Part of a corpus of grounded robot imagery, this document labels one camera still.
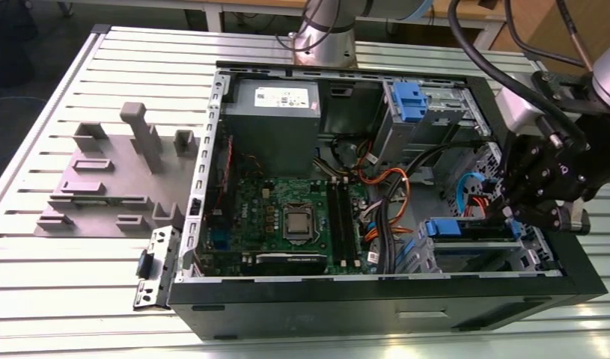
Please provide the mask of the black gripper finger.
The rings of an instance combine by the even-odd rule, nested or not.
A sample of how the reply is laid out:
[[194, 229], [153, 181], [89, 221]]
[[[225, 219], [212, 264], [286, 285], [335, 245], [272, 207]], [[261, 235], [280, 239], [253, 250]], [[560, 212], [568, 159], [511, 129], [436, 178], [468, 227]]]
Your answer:
[[539, 157], [539, 144], [505, 144], [500, 158], [499, 195], [488, 205], [488, 221], [520, 217], [532, 202], [528, 176]]
[[588, 213], [583, 201], [544, 201], [537, 205], [516, 204], [507, 206], [511, 217], [521, 224], [552, 232], [586, 235], [590, 232]]

